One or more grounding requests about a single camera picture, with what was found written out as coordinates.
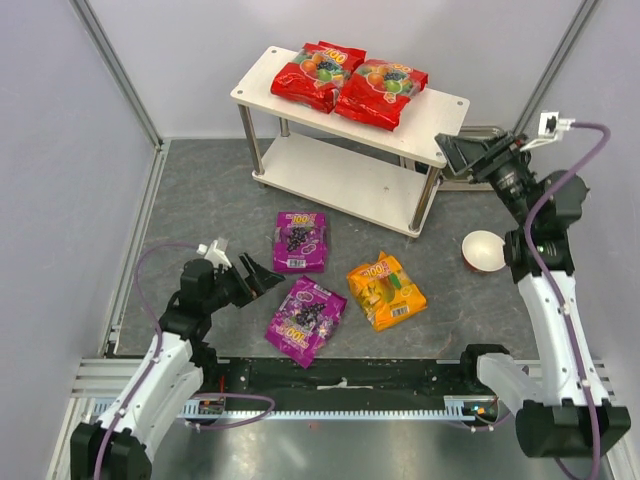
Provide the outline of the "red fruit candy bag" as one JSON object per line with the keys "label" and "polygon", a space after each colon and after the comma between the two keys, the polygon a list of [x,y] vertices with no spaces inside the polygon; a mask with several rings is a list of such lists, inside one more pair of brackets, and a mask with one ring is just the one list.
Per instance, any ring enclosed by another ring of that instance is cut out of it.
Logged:
{"label": "red fruit candy bag", "polygon": [[275,75],[270,92],[285,100],[331,113],[347,80],[367,52],[319,41],[306,43]]}
{"label": "red fruit candy bag", "polygon": [[381,59],[362,63],[338,96],[334,112],[346,119],[395,130],[406,105],[424,90],[429,74]]}

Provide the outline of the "orange mango candy bag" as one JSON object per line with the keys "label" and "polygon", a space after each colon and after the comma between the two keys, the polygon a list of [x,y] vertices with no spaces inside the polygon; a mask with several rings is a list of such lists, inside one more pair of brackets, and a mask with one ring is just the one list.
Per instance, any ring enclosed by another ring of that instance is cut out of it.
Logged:
{"label": "orange mango candy bag", "polygon": [[347,274],[354,299],[376,332],[387,330],[428,307],[428,299],[402,264],[384,251],[374,263]]}

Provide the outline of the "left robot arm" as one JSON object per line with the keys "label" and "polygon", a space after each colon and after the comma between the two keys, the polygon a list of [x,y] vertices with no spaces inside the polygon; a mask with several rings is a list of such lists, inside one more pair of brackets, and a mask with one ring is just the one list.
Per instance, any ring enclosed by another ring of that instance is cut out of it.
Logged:
{"label": "left robot arm", "polygon": [[178,290],[155,321],[140,366],[111,406],[70,439],[73,479],[148,479],[159,445],[185,403],[218,379],[217,356],[204,338],[212,315],[242,308],[284,281],[243,253],[241,275],[226,254],[211,249],[188,261]]}

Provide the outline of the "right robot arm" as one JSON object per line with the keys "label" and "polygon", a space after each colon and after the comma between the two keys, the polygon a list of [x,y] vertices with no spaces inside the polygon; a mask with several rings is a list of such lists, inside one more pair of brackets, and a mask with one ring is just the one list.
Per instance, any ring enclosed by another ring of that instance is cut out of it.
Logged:
{"label": "right robot arm", "polygon": [[587,458],[607,453],[630,429],[593,364],[576,299],[569,227],[582,216],[588,188],[575,170],[537,179],[530,143],[510,132],[489,140],[440,133],[451,171],[489,184],[518,227],[505,235],[504,260],[534,327],[542,379],[536,381],[500,345],[477,344],[461,356],[468,375],[515,417],[530,458]]}

